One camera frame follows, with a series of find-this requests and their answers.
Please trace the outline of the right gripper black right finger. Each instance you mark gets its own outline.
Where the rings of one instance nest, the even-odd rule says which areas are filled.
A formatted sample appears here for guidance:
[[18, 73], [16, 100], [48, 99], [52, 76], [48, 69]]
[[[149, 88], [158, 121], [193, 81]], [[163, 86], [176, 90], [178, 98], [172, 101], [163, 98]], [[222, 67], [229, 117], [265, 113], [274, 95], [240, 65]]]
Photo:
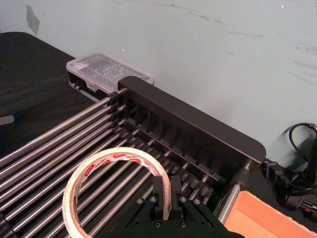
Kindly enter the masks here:
[[182, 194], [179, 176], [171, 177], [170, 219], [178, 221], [181, 228], [224, 228], [209, 208], [199, 199], [190, 200]]

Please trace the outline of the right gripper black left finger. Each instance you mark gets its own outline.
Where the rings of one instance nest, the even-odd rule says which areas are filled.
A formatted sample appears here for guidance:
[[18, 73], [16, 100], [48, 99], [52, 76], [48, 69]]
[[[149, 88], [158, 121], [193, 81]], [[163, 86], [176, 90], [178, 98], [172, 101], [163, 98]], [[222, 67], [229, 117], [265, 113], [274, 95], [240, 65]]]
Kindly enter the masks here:
[[161, 226], [163, 220], [163, 181], [162, 177], [154, 177], [152, 194], [136, 200], [136, 205], [129, 211], [125, 227], [153, 222], [155, 227]]

